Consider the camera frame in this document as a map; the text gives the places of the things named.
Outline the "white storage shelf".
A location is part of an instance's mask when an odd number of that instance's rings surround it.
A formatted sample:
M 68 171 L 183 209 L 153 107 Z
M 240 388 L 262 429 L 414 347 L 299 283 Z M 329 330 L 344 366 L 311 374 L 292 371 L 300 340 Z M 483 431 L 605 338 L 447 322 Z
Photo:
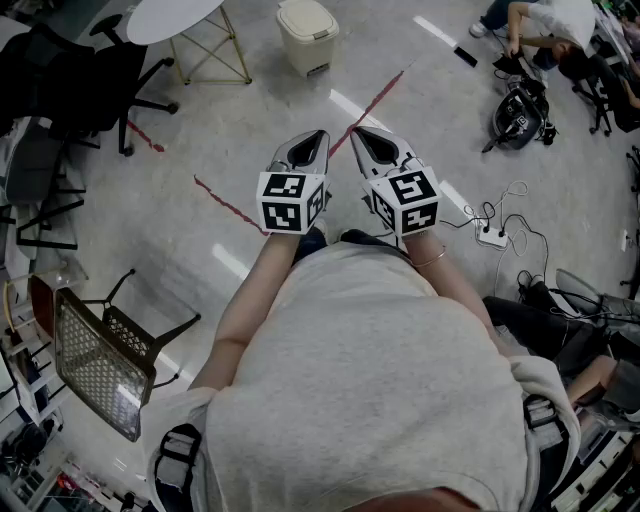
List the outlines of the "white storage shelf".
M 623 499 L 615 488 L 632 470 L 637 441 L 640 432 L 588 427 L 570 473 L 550 497 L 549 512 L 612 512 Z

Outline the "person's left forearm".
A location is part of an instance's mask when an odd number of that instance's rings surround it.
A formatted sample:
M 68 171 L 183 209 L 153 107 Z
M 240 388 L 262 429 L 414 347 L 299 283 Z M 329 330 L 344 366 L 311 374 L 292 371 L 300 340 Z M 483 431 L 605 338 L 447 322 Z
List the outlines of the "person's left forearm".
M 222 390 L 230 386 L 256 332 L 285 282 L 300 241 L 298 235 L 272 234 L 248 276 L 224 310 L 209 357 L 190 387 Z

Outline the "grey chair with black frame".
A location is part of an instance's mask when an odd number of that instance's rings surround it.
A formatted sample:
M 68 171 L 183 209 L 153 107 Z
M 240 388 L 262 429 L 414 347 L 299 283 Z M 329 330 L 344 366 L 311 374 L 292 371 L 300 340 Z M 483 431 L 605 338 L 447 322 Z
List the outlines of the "grey chair with black frame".
M 62 170 L 66 145 L 41 120 L 26 117 L 0 137 L 0 231 L 15 228 L 18 246 L 75 251 L 76 242 L 29 237 L 47 231 L 52 220 L 84 205 L 86 188 L 71 184 Z

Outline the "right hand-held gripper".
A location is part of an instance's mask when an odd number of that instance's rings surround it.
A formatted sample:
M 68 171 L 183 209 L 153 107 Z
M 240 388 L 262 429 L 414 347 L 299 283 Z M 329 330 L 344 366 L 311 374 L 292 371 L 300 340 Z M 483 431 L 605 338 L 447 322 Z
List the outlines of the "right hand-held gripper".
M 370 211 L 398 238 L 432 228 L 439 215 L 441 190 L 430 166 L 409 143 L 389 131 L 360 126 L 350 141 Z

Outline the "white oval table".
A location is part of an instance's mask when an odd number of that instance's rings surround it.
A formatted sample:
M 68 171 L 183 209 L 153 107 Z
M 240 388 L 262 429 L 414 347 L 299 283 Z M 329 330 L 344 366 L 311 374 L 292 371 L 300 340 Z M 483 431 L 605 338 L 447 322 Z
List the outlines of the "white oval table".
M 237 32 L 224 8 L 225 0 L 141 0 L 129 17 L 126 34 L 130 42 L 138 46 L 150 46 L 168 41 L 174 65 L 180 81 L 191 84 L 244 84 L 253 82 L 238 43 Z M 191 37 L 188 31 L 200 23 L 206 23 L 224 33 L 223 39 L 209 48 Z M 185 72 L 179 61 L 175 38 L 182 38 L 204 52 L 202 59 Z M 217 55 L 226 44 L 232 43 L 240 69 Z M 194 74 L 209 60 L 215 60 L 230 70 L 236 78 L 196 78 Z

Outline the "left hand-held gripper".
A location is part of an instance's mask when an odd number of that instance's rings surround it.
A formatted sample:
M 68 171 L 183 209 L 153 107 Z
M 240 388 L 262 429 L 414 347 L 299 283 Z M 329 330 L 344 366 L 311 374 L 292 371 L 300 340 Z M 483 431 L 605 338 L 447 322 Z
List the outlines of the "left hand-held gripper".
M 282 144 L 273 163 L 259 175 L 256 203 L 267 233 L 304 235 L 326 208 L 330 136 L 304 132 Z M 309 172 L 288 166 L 309 166 Z

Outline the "person's dark trousers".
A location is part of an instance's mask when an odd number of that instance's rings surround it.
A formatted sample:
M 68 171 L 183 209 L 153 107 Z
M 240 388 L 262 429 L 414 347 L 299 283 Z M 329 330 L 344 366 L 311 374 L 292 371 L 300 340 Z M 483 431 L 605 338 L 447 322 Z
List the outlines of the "person's dark trousers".
M 319 225 L 315 225 L 314 227 L 312 227 L 304 236 L 300 238 L 298 247 L 294 255 L 293 265 L 297 264 L 299 261 L 301 261 L 305 257 L 310 256 L 311 254 L 328 247 L 329 246 L 328 240 L 329 240 L 329 237 L 324 234 L 324 232 L 320 229 Z M 405 251 L 395 246 L 392 246 L 358 229 L 349 229 L 343 232 L 339 236 L 338 241 L 356 244 L 356 245 L 362 245 L 362 246 L 382 247 L 385 249 L 390 249 L 393 252 L 397 253 L 398 255 L 406 259 L 409 258 L 408 254 Z

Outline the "metal mesh chair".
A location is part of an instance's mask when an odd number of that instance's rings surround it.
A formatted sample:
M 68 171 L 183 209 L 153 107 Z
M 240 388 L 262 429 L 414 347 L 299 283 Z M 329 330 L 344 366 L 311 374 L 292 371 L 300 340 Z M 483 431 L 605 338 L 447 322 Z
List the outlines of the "metal mesh chair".
M 130 442 L 140 437 L 140 412 L 155 383 L 161 350 L 201 320 L 154 337 L 113 304 L 131 269 L 103 299 L 55 291 L 54 345 L 58 377 L 89 409 Z

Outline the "beige lidded trash bin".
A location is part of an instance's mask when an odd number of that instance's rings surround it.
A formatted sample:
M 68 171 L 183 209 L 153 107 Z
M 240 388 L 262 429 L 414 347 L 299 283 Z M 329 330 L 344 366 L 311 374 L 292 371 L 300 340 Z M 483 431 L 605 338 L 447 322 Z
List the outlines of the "beige lidded trash bin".
M 283 45 L 304 78 L 328 70 L 339 34 L 336 18 L 317 0 L 283 0 L 276 13 Z

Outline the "person's grey shirt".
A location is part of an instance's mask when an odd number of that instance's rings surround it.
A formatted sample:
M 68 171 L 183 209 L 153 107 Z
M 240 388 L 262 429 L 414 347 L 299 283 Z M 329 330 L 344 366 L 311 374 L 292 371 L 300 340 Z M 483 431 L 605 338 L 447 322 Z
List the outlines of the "person's grey shirt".
M 555 365 L 502 355 L 390 249 L 291 265 L 222 390 L 141 412 L 161 512 L 531 512 L 567 475 L 578 419 Z

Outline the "person's right forearm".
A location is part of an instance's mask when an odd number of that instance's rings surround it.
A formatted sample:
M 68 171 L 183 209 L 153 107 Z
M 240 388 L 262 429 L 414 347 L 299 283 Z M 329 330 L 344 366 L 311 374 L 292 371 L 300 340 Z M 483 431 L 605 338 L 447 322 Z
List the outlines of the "person's right forearm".
M 489 337 L 502 355 L 507 347 L 499 339 L 480 295 L 447 255 L 445 245 L 432 230 L 403 238 L 406 252 L 414 268 L 439 296 L 459 302 L 484 325 Z

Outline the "red floor tape strip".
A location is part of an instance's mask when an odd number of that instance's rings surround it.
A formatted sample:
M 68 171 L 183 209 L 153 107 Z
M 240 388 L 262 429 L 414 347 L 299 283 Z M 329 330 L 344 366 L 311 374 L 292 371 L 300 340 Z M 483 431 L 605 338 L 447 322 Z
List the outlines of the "red floor tape strip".
M 165 147 L 159 143 L 154 142 L 144 131 L 142 131 L 132 121 L 127 122 L 128 128 L 137 135 L 150 149 L 158 153 L 164 153 Z
M 329 95 L 329 100 L 334 103 L 339 109 L 347 114 L 352 122 L 345 128 L 344 132 L 338 138 L 338 140 L 329 149 L 329 158 L 332 158 L 340 147 L 349 139 L 351 133 L 356 127 L 365 126 L 380 128 L 387 130 L 388 127 L 378 121 L 373 115 L 373 110 L 384 100 L 384 98 L 393 90 L 404 75 L 404 71 L 400 71 L 395 75 L 369 102 L 365 108 L 360 108 L 357 104 L 351 101 L 347 96 L 343 95 L 339 91 L 332 89 Z
M 215 194 L 214 191 L 209 186 L 207 186 L 203 181 L 201 181 L 196 175 L 193 176 L 193 179 L 195 184 L 198 187 L 202 188 L 209 195 L 209 197 L 213 199 L 218 205 L 220 205 L 223 208 L 226 208 L 229 212 L 231 212 L 233 215 L 241 219 L 243 222 L 254 227 L 262 236 L 268 235 L 268 233 L 264 231 L 257 222 L 255 222 L 252 218 L 250 218 L 248 215 L 243 213 L 240 209 L 236 208 L 233 204 L 225 201 L 219 195 Z

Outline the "small white power strip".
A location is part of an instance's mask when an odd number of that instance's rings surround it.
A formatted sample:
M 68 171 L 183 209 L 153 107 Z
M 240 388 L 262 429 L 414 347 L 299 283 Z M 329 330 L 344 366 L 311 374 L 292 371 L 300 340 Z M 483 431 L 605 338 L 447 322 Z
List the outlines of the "small white power strip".
M 482 246 L 504 250 L 509 243 L 509 237 L 503 230 L 493 227 L 480 227 L 476 232 L 476 240 Z

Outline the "brown wooden stool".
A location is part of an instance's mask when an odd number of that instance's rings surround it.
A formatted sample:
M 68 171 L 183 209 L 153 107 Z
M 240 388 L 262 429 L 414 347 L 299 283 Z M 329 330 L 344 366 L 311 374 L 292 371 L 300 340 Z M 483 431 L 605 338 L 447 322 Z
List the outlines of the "brown wooden stool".
M 33 275 L 29 278 L 29 296 L 33 315 L 38 326 L 51 339 L 54 332 L 54 292 L 40 277 Z

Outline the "black office chair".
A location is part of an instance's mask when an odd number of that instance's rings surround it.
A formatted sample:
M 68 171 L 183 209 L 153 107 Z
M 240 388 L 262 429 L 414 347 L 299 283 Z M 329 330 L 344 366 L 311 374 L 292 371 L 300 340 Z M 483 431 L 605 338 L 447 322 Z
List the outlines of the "black office chair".
M 587 59 L 586 70 L 573 82 L 572 91 L 594 108 L 595 121 L 589 127 L 591 135 L 600 130 L 602 121 L 605 122 L 604 135 L 611 135 L 609 113 L 622 132 L 640 129 L 640 95 L 635 94 L 631 82 L 617 74 L 602 56 L 594 54 Z
M 154 74 L 174 60 L 164 58 L 143 72 L 147 48 L 117 35 L 122 18 L 112 15 L 92 27 L 92 36 L 104 34 L 112 42 L 99 51 L 71 42 L 42 23 L 12 37 L 0 50 L 0 137 L 24 117 L 50 120 L 55 138 L 74 143 L 118 127 L 118 151 L 129 157 L 134 153 L 125 144 L 131 107 L 175 114 L 177 103 L 137 97 Z

